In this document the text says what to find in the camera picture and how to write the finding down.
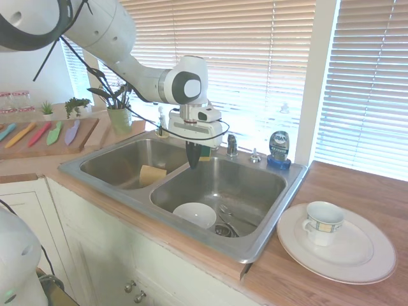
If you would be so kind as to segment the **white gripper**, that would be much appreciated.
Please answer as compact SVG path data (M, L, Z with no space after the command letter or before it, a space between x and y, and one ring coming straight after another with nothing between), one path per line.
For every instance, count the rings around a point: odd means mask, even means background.
M200 122L187 124L179 114L169 114L169 134L186 142L186 155L191 168L196 168L201 156L201 145L216 148L222 143L222 124Z

